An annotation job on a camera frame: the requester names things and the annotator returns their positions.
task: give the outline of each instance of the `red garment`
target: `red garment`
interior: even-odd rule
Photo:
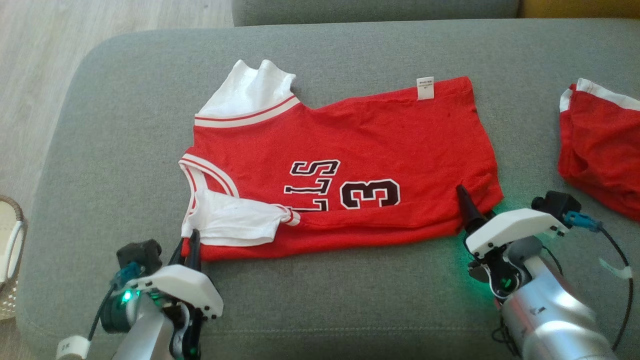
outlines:
[[[640,221],[640,101],[579,79],[560,100],[560,175]]]
[[[270,243],[203,244],[204,261],[450,236],[461,225],[456,185],[481,211],[503,198],[466,77],[435,83],[427,100],[407,88],[319,109],[292,96],[232,119],[197,115],[194,146],[180,164],[192,191],[192,171],[202,171],[210,190],[281,204],[295,215]]]

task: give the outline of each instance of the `clothing tag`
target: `clothing tag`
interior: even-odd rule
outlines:
[[[418,100],[433,99],[433,76],[416,79],[418,86]]]
[[[624,269],[618,270],[613,266],[609,265],[603,259],[599,259],[599,260],[600,260],[600,265],[602,265],[603,268],[607,269],[608,271],[610,271],[612,274],[619,277],[620,279],[631,279],[633,277],[630,266],[625,266]]]
[[[82,336],[70,336],[58,343],[56,360],[67,355],[77,355],[83,359],[86,359],[86,356],[89,354],[90,346],[91,341],[83,338]]]

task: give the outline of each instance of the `gray sofa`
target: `gray sofa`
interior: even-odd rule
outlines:
[[[78,68],[46,161],[20,275],[22,336],[50,359],[59,340],[86,335],[122,245],[154,238],[168,259],[189,198],[177,160],[191,145],[192,116],[238,59],[254,67],[270,59],[297,74],[293,91],[312,107],[415,86],[422,76],[469,76],[506,197],[497,210],[526,207],[547,190],[570,192],[638,266],[638,223],[571,188],[556,170],[560,95],[584,77],[640,98],[638,38],[638,20],[491,19],[108,40]],[[615,251],[588,231],[546,242],[613,339],[626,286],[598,258],[620,266]],[[507,359],[490,336],[499,322],[492,295],[467,275],[467,262],[457,237],[205,264],[225,312],[204,327],[203,359]],[[640,359],[637,309],[622,359]],[[122,338],[100,330],[90,359],[109,359]]]

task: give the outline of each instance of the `gray ottoman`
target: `gray ottoman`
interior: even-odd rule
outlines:
[[[443,20],[216,30],[117,37],[82,62],[67,94],[33,211],[20,275],[18,325],[33,352],[86,336],[115,250],[156,239],[163,259],[179,240],[189,187],[177,160],[193,114],[238,59],[298,75],[294,93],[315,107],[469,76],[506,196],[499,211],[547,190],[572,193],[640,265],[640,226],[566,186],[556,170],[558,101],[579,77],[640,98],[640,21]],[[620,261],[601,235],[547,241],[566,277],[618,331],[626,283],[598,264]],[[225,300],[202,334],[204,359],[502,359],[489,289],[466,271],[461,237],[380,249],[204,266]],[[640,359],[637,307],[619,349]],[[97,334],[92,359],[122,336]]]

